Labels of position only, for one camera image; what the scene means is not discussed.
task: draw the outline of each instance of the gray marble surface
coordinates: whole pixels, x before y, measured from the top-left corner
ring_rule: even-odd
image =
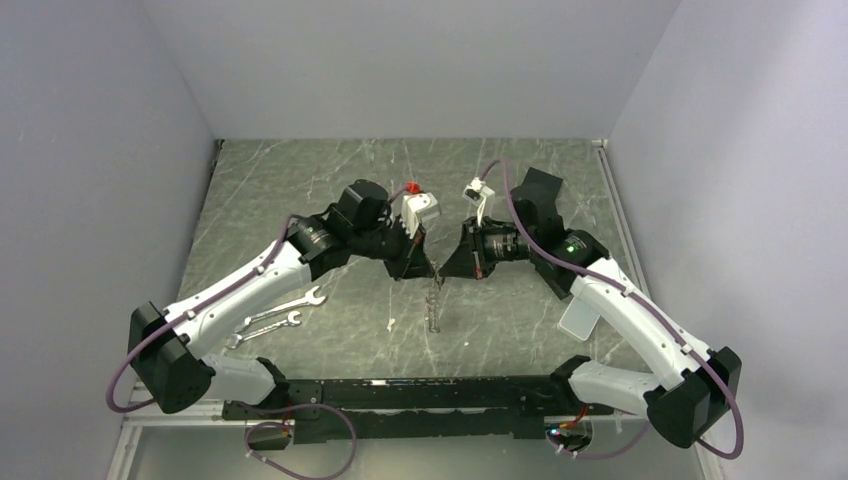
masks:
[[[253,258],[278,234],[286,214],[321,212],[358,178],[393,190],[412,180],[433,192],[442,216],[427,225],[425,251],[441,262],[472,214],[463,187],[494,158],[511,160],[514,181],[529,166],[565,180],[557,201],[566,225],[592,232],[626,273],[597,156],[588,140],[414,139],[226,141],[195,233],[180,298],[208,287]],[[493,218],[506,220],[502,176]],[[483,281],[447,279],[441,333],[426,328],[428,280],[395,282],[381,262],[352,258],[318,279],[324,305],[305,307],[303,325],[254,339],[239,358],[264,356],[290,378],[429,377],[547,374],[575,354],[644,370],[638,355],[608,324],[587,342],[556,329],[566,303],[529,262],[501,263]],[[280,297],[296,298],[308,287]],[[387,328],[391,319],[391,331]]]

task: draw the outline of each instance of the wrench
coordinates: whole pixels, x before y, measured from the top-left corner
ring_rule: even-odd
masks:
[[[271,318],[275,315],[279,315],[280,313],[287,312],[293,308],[305,307],[307,305],[321,305],[322,303],[324,303],[324,300],[326,300],[327,297],[315,296],[315,292],[318,291],[319,288],[321,288],[321,285],[310,288],[309,291],[306,292],[306,294],[302,298],[292,300],[291,302],[286,302],[282,305],[277,305],[276,307],[270,310],[266,310],[264,312],[257,313],[256,315],[246,317],[244,321],[242,321],[241,324],[236,327],[234,333],[244,333],[254,323],[265,320],[266,318]]]
[[[299,317],[299,316],[300,316],[300,312],[298,312],[298,311],[289,312],[289,316],[285,320],[280,320],[277,323],[272,323],[271,325],[266,325],[266,326],[260,328],[259,330],[256,330],[256,331],[253,331],[253,332],[250,332],[250,333],[245,333],[244,335],[242,335],[240,333],[234,333],[234,334],[230,335],[229,340],[227,340],[227,348],[229,348],[230,350],[235,350],[242,343],[244,343],[244,342],[246,342],[250,339],[256,338],[260,335],[265,335],[268,332],[273,332],[274,330],[276,330],[278,328],[299,327],[300,326],[300,320],[296,320],[297,317]]]

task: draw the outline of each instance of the white wall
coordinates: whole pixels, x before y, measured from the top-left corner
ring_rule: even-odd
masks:
[[[610,139],[652,293],[742,357],[731,478],[848,474],[846,25],[845,2],[686,0]]]
[[[0,2],[0,478],[105,477],[106,383],[174,299],[212,152],[137,2]]]
[[[144,3],[219,138],[606,138],[680,0]]]

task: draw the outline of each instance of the combination wrench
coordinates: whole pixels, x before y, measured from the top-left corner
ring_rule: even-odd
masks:
[[[298,298],[297,300],[292,300],[291,302],[286,302],[282,305],[277,305],[276,307],[274,307],[270,310],[266,310],[264,312],[257,313],[256,315],[251,315],[249,317],[246,317],[244,319],[244,321],[242,321],[242,323],[239,324],[238,327],[236,327],[236,329],[233,331],[233,333],[244,333],[254,323],[261,322],[262,320],[265,320],[266,318],[271,318],[273,316],[279,315],[280,313],[283,313],[283,312],[287,312],[287,311],[294,309],[294,308],[305,307],[307,305],[321,305],[322,303],[324,303],[324,300],[326,300],[327,297],[326,296],[323,296],[323,297],[316,297],[315,296],[315,292],[317,292],[319,288],[321,288],[321,285],[317,285],[315,287],[310,288],[309,291],[306,292],[306,294],[303,297]]]
[[[227,340],[227,348],[229,348],[230,350],[235,350],[242,343],[244,343],[248,340],[251,340],[253,338],[256,338],[260,335],[265,335],[268,332],[273,332],[274,330],[277,330],[278,328],[298,327],[298,326],[300,326],[300,320],[297,320],[297,317],[299,317],[299,316],[300,316],[300,312],[297,312],[297,311],[289,312],[289,315],[285,320],[280,320],[279,322],[272,323],[271,325],[264,326],[264,327],[260,328],[259,330],[256,330],[256,331],[253,331],[253,332],[250,332],[250,333],[245,333],[244,335],[242,335],[240,333],[234,333],[234,334],[230,335],[229,340]]]

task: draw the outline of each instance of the table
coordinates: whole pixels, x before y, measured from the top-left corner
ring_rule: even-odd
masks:
[[[463,187],[494,158],[511,161],[514,183],[530,166],[562,177],[557,207],[565,224],[591,232],[625,273],[632,273],[597,148],[589,140],[225,141],[179,296],[208,287],[257,255],[278,235],[286,214],[321,212],[359,178],[389,191],[414,181],[433,192],[442,216],[428,226],[425,251],[444,261],[459,241],[460,223],[473,213],[460,196]],[[500,171],[490,185],[499,193],[492,216],[507,220]],[[352,257],[315,282],[328,299],[301,309],[302,326],[280,329],[235,351],[222,341],[218,352],[269,358],[289,378],[547,374],[575,354],[631,370],[646,368],[605,322],[584,343],[558,331],[567,301],[557,299],[529,262],[501,263],[483,281],[447,279],[441,333],[426,328],[429,282],[396,282],[381,262]],[[308,288],[281,296],[280,302]]]

